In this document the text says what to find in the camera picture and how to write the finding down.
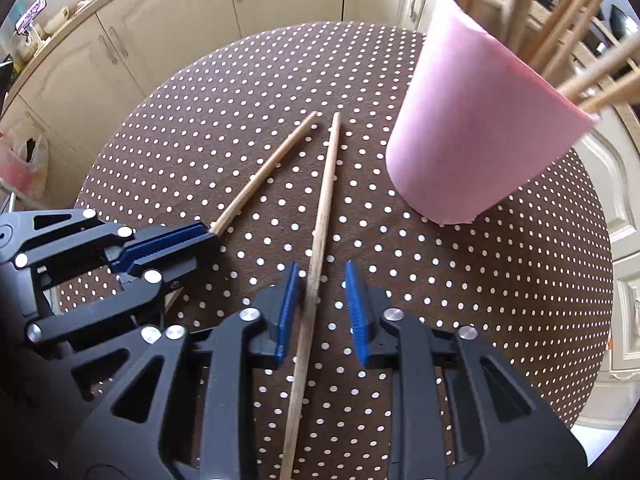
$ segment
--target plastic bag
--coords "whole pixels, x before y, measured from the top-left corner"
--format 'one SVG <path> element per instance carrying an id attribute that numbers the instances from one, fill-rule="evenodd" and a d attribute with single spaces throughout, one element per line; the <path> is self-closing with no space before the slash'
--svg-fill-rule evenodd
<path id="1" fill-rule="evenodd" d="M 31 160 L 27 159 L 27 141 L 35 140 Z M 9 129 L 0 137 L 0 178 L 25 195 L 39 199 L 44 194 L 49 165 L 49 145 L 43 135 L 21 137 Z"/>

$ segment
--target pink cup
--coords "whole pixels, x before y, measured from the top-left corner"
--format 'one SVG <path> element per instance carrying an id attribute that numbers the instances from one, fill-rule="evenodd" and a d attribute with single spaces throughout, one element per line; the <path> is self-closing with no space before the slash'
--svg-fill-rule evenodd
<path id="1" fill-rule="evenodd" d="M 421 215 L 470 223 L 593 123 L 454 0 L 438 0 L 386 168 Z"/>

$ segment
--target cup of chopsticks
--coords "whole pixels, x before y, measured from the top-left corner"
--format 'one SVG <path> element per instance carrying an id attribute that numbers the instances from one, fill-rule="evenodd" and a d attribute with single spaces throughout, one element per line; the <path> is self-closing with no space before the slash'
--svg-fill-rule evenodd
<path id="1" fill-rule="evenodd" d="M 633 73 L 582 101 L 625 62 L 627 43 L 564 80 L 600 1 L 562 0 L 541 28 L 528 20 L 532 0 L 438 0 L 386 150 L 411 207 L 471 222 L 567 152 L 602 106 L 640 94 Z"/>

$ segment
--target round table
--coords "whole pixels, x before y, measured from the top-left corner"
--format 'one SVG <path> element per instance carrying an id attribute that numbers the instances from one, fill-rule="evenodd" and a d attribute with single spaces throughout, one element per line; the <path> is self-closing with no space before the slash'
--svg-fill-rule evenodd
<path id="1" fill-rule="evenodd" d="M 573 150 L 472 224 L 434 224 L 395 192 L 385 145 L 421 43 L 418 32 L 367 23 L 311 23 L 237 41 L 180 70 L 140 104 L 78 197 L 77 207 L 134 228 L 209 224 L 318 110 L 317 126 L 223 235 L 218 263 L 172 310 L 190 330 L 213 326 L 276 282 L 287 262 L 308 266 L 328 128 L 332 113 L 342 112 L 299 478 L 386 476 L 391 379 L 388 370 L 360 368 L 352 351 L 342 288 L 349 259 L 388 290 L 394 306 L 425 323 L 477 326 L 568 425 L 606 349 L 609 237 Z M 65 285 L 63 307 L 115 289 L 113 276 L 94 272 Z M 294 349 L 282 370 L 255 372 L 260 478 L 278 475 L 293 356 Z"/>

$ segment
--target polka dot tablecloth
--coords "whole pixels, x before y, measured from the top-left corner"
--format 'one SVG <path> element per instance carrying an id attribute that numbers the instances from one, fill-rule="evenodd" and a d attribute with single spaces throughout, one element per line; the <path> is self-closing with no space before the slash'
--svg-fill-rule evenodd
<path id="1" fill-rule="evenodd" d="M 421 44 L 418 32 L 365 23 L 305 24 L 233 43 L 181 70 L 138 106 L 78 197 L 78 207 L 133 228 L 209 224 L 318 110 L 309 136 L 224 233 L 217 264 L 174 305 L 175 321 L 190 330 L 213 326 L 251 304 L 287 262 L 308 267 L 328 129 L 333 112 L 342 112 L 297 478 L 386 477 L 391 378 L 388 370 L 363 370 L 354 355 L 342 288 L 349 259 L 394 306 L 425 323 L 450 331 L 478 327 L 568 425 L 605 351 L 609 238 L 573 150 L 472 224 L 434 224 L 395 192 L 385 146 Z M 113 276 L 94 272 L 65 285 L 62 307 L 115 291 Z M 261 479 L 278 476 L 293 355 L 294 348 L 282 370 L 255 372 Z"/>

